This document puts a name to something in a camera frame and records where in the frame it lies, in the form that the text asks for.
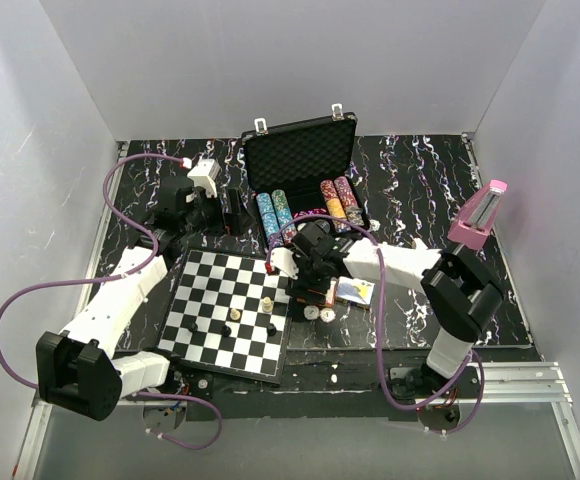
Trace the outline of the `red playing card deck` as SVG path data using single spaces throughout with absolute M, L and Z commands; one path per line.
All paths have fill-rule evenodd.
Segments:
M 297 302 L 317 307 L 332 307 L 336 302 L 338 280 L 332 278 L 329 286 L 323 290 L 299 287 L 293 297 Z

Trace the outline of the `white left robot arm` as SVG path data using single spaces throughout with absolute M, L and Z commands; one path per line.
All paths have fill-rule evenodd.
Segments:
M 150 291 L 174 266 L 196 233 L 236 236 L 252 218 L 236 188 L 220 201 L 210 179 L 172 176 L 162 180 L 155 206 L 137 221 L 115 267 L 88 305 L 60 333 L 36 344 L 42 400 L 94 420 L 106 419 L 118 401 L 149 389 L 163 400 L 183 386 L 178 357 L 157 347 L 118 357 L 116 346 Z

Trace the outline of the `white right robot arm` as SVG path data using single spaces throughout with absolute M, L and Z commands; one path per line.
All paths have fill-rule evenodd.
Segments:
M 339 277 L 376 283 L 379 308 L 385 306 L 388 284 L 425 295 L 439 332 L 424 363 L 412 372 L 411 384 L 434 397 L 449 395 L 503 303 L 497 279 L 463 244 L 443 250 L 406 248 L 380 243 L 361 228 L 356 231 L 357 238 L 335 238 L 319 223 L 305 222 L 288 248 L 272 251 L 272 267 L 290 277 L 294 297 Z

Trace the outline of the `black poker set case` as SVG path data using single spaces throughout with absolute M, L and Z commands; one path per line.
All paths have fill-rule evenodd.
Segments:
M 336 104 L 327 116 L 244 132 L 251 196 L 280 189 L 293 213 L 324 209 L 320 183 L 349 176 L 357 122 L 355 113 Z

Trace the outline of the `blue playing card deck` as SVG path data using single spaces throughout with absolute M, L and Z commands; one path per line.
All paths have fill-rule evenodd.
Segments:
M 372 305 L 375 284 L 362 279 L 340 277 L 336 300 L 339 303 L 369 309 Z

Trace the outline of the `black white chess board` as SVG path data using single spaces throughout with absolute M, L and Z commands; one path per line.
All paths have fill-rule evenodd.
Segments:
M 184 256 L 157 347 L 199 370 L 278 384 L 281 379 L 291 319 L 288 277 L 269 275 L 263 258 L 209 249 L 191 249 Z M 266 313 L 262 300 L 273 309 Z M 238 321 L 230 311 L 241 313 Z M 191 334 L 187 327 L 197 323 Z M 277 333 L 268 336 L 274 324 Z M 224 325 L 232 328 L 221 335 Z

